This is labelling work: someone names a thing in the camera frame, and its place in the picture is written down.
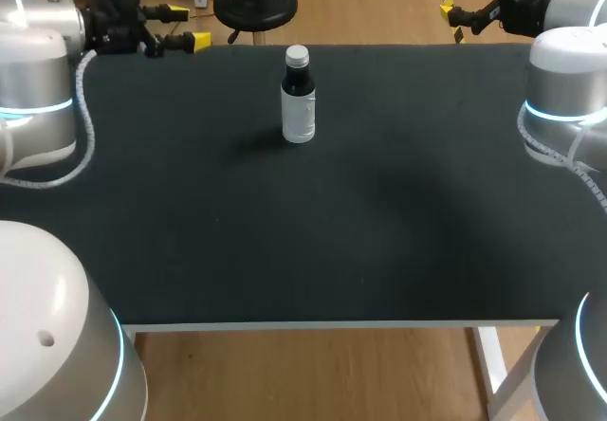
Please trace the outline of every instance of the bottle label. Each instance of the bottle label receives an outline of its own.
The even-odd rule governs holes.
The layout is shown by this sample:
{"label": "bottle label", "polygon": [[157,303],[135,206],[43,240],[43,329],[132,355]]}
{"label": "bottle label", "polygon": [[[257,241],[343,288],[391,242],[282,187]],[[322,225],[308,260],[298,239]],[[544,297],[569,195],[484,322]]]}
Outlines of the bottle label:
{"label": "bottle label", "polygon": [[289,96],[281,87],[283,135],[292,143],[304,143],[314,137],[316,90],[307,96]]}

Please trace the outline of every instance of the yellow and black tape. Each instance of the yellow and black tape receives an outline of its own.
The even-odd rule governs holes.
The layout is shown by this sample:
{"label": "yellow and black tape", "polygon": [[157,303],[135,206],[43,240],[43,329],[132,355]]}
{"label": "yellow and black tape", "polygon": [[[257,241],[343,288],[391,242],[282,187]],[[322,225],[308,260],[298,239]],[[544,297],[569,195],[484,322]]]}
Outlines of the yellow and black tape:
{"label": "yellow and black tape", "polygon": [[449,23],[449,12],[453,9],[453,0],[443,0],[443,4],[440,6],[440,14],[443,19],[447,22],[449,27],[451,28],[451,32],[453,33],[453,39],[455,39],[455,43],[458,45],[464,44],[466,39],[464,39],[464,31],[461,26],[451,27]]}

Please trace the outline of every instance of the black table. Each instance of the black table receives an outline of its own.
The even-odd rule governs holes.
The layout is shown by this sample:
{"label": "black table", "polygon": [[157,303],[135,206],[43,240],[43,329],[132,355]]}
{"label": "black table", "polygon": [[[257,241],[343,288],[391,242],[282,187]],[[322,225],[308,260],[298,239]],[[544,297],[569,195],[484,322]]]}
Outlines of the black table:
{"label": "black table", "polygon": [[92,165],[1,187],[0,219],[64,241],[126,324],[557,319],[607,287],[607,220],[524,152],[528,50],[312,47],[303,145],[283,47],[98,58]]}

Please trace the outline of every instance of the dark liquid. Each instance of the dark liquid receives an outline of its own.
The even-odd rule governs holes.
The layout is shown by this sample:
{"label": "dark liquid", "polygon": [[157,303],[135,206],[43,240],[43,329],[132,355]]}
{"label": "dark liquid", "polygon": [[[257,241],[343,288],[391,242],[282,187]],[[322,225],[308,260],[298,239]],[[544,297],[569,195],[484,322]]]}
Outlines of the dark liquid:
{"label": "dark liquid", "polygon": [[308,65],[301,68],[286,67],[283,90],[289,96],[302,97],[311,94],[316,86],[310,76]]}

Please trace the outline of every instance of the wooden floor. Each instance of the wooden floor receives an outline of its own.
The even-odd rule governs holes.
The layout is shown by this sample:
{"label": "wooden floor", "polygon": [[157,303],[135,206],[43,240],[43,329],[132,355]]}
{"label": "wooden floor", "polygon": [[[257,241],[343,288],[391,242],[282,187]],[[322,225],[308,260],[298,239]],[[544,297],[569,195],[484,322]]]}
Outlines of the wooden floor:
{"label": "wooden floor", "polygon": [[[192,0],[144,0],[191,7]],[[455,0],[467,9],[487,0]],[[451,44],[441,0],[299,0],[268,44]],[[208,14],[210,9],[196,10]],[[173,26],[151,24],[166,33]],[[181,30],[231,33],[200,17]],[[492,25],[468,43],[529,41]],[[239,44],[251,44],[242,34]],[[511,367],[534,328],[501,328]],[[393,421],[486,419],[474,349],[462,329],[144,335],[138,350],[150,387],[150,421]],[[525,407],[518,421],[536,420]]]}

